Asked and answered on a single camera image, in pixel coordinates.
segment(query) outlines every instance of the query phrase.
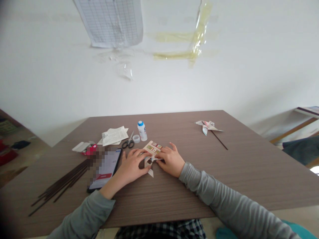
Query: smartphone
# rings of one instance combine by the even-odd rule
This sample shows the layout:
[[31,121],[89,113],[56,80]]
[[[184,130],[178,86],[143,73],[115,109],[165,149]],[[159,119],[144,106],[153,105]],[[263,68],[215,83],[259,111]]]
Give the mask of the smartphone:
[[88,193],[102,188],[110,178],[113,177],[119,164],[122,151],[121,148],[115,148],[114,150],[105,152],[98,169],[96,169],[94,173],[93,181],[87,189]]

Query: teal cushion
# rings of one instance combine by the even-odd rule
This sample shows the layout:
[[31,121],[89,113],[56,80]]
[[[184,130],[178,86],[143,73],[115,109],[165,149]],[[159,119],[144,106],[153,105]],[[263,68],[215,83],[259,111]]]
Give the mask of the teal cushion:
[[[302,239],[317,239],[310,231],[303,228],[302,226],[282,220],[284,223],[287,223],[291,229],[297,233]],[[236,235],[227,227],[220,227],[216,232],[217,239],[237,239]]]

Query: paper on wall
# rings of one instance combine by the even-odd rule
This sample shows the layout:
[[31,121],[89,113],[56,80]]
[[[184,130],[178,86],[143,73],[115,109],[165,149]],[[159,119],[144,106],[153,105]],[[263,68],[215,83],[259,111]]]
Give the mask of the paper on wall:
[[124,48],[143,38],[140,0],[74,0],[92,46]]
[[147,145],[143,149],[145,149],[146,151],[152,154],[152,157],[146,157],[144,159],[144,168],[151,166],[151,169],[149,170],[148,174],[154,178],[153,162],[155,160],[158,160],[154,156],[160,152],[160,150],[162,149],[162,146],[153,141],[150,141],[147,143]]
[[[121,142],[122,142],[122,141],[120,140],[120,141],[118,141],[118,142],[116,142],[116,143],[113,143],[113,144],[111,144],[111,145],[119,145]],[[97,143],[97,145],[103,145],[103,138],[100,139],[100,141]]]
[[212,121],[207,122],[207,121],[200,120],[200,121],[195,122],[195,124],[199,124],[199,125],[203,126],[203,133],[206,136],[207,136],[208,130],[222,131],[222,130],[216,129],[215,128],[215,123],[212,122]]
[[108,129],[108,131],[102,133],[102,145],[107,146],[110,144],[117,143],[118,141],[122,141],[129,136],[127,135],[124,126],[119,127],[117,129]]

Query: white bottle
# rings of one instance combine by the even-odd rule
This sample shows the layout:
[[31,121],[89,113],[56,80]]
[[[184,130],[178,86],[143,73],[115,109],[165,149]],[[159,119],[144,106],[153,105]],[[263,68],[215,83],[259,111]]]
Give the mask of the white bottle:
[[137,124],[137,128],[139,129],[141,141],[146,141],[147,135],[146,135],[145,124],[143,123],[143,121],[139,121],[139,123]]

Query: gray long-sleeve shirt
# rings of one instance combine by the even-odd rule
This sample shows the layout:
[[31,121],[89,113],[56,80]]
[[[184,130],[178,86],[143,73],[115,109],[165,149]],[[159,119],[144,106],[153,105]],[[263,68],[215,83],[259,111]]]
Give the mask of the gray long-sleeve shirt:
[[[215,212],[218,218],[240,238],[300,238],[290,226],[257,202],[227,187],[205,171],[185,163],[179,177],[187,188]],[[81,206],[66,216],[48,237],[92,238],[110,215],[115,200],[99,191],[88,196]]]

